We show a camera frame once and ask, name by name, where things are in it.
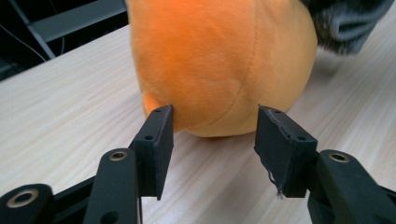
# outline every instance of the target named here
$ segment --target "orange stuffed animal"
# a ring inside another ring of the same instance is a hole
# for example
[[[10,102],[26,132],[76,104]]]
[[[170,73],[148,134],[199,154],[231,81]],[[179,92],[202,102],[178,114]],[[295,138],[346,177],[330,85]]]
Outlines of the orange stuffed animal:
[[[287,110],[318,47],[298,0],[129,0],[132,50],[146,115],[172,105],[175,131],[255,131],[258,104]]]

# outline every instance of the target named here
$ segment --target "wooden table surface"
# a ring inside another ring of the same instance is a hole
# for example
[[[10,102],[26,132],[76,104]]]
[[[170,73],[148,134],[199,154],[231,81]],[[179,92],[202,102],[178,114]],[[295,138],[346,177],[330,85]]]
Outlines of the wooden table surface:
[[[363,50],[318,50],[288,115],[396,190],[396,6]],[[95,175],[102,155],[128,147],[145,121],[129,27],[0,83],[0,195],[44,183],[54,193]],[[163,199],[143,199],[145,223],[310,223],[305,199],[276,197],[254,133],[175,134]]]

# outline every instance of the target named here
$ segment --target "black metal bracket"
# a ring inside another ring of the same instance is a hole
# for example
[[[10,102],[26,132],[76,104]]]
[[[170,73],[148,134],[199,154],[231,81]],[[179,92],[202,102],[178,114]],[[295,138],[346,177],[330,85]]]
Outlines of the black metal bracket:
[[[128,148],[100,160],[96,176],[56,195],[25,185],[0,198],[2,224],[142,223],[141,197],[161,199],[173,149],[173,109],[153,110]]]
[[[317,139],[285,113],[260,106],[255,151],[279,194],[303,198],[314,224],[396,223],[396,193],[351,155],[316,151]]]

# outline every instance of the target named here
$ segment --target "gray fabric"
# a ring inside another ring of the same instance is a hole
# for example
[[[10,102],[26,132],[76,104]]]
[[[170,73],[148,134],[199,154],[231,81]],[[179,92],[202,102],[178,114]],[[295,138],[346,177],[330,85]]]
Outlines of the gray fabric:
[[[304,0],[318,44],[338,54],[358,53],[393,0]]]

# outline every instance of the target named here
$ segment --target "dark background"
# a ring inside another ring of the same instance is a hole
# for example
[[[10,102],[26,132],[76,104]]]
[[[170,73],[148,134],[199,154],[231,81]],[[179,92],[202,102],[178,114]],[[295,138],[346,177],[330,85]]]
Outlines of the dark background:
[[[16,0],[30,21],[37,21],[94,0]],[[48,59],[8,0],[0,0],[0,24],[10,33]],[[127,13],[83,28],[49,43],[56,56],[87,44],[128,24]],[[43,59],[0,27],[0,81],[43,63]]]

